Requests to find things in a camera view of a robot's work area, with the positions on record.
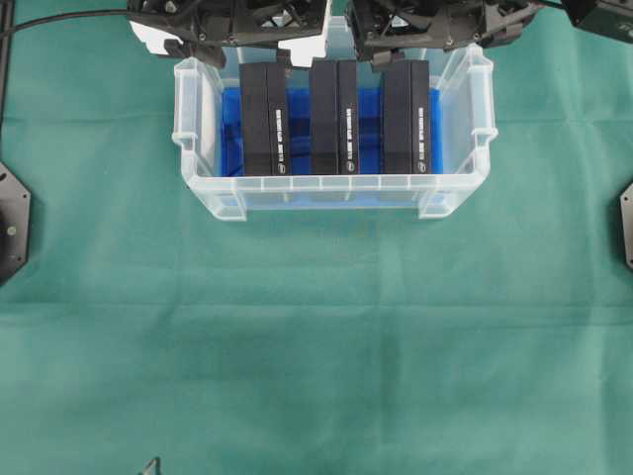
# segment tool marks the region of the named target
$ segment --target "black rectangular block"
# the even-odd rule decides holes
[[[338,87],[338,173],[360,172],[358,142],[358,92],[356,61],[337,62]]]
[[[244,175],[290,175],[286,71],[278,63],[239,66]]]
[[[338,173],[338,81],[336,61],[315,60],[310,70],[312,175]]]
[[[431,173],[428,62],[393,63],[382,88],[383,173]]]

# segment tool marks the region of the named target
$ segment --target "table surface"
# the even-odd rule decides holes
[[[492,172],[450,218],[228,224],[180,178],[173,60],[122,18],[19,33],[1,153],[34,200],[0,292],[4,471],[631,473],[633,47],[548,10],[487,55]]]

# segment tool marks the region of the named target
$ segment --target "black wire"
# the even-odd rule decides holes
[[[558,10],[565,10],[565,7],[560,3],[550,2],[549,0],[538,0],[538,2],[536,3],[540,3],[542,5],[545,5],[546,7],[556,8]]]
[[[130,10],[124,9],[112,9],[112,10],[91,10],[87,12],[69,12],[69,13],[61,13],[59,15],[52,15],[50,17],[37,18],[35,20],[31,20],[29,22],[21,23],[14,27],[11,27],[8,30],[5,30],[0,33],[0,40],[10,37],[11,35],[18,33],[27,28],[36,27],[37,25],[44,25],[46,23],[60,22],[62,20],[71,20],[73,18],[88,18],[88,17],[113,17],[113,16],[124,16],[133,14],[136,17],[139,16],[153,16],[150,13],[137,13],[131,12]]]

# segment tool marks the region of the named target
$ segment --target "black hexagonal plate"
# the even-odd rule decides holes
[[[633,270],[633,183],[620,195],[626,265]]]
[[[0,283],[27,262],[31,192],[0,163]]]

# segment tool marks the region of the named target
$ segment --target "transparent storage box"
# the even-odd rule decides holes
[[[226,67],[195,58],[175,67],[173,140],[181,147],[187,186],[219,220],[245,221],[254,210],[414,208],[421,219],[455,211],[490,172],[489,144],[497,136],[493,63],[480,47],[444,52],[413,49],[427,59],[431,87],[439,90],[442,174],[222,177],[222,94],[239,86],[242,62],[273,61],[275,51],[226,48]],[[351,32],[343,17],[330,20],[327,58],[353,58]],[[358,87],[378,87],[380,75],[360,63]],[[307,88],[308,73],[294,71],[288,87]]]

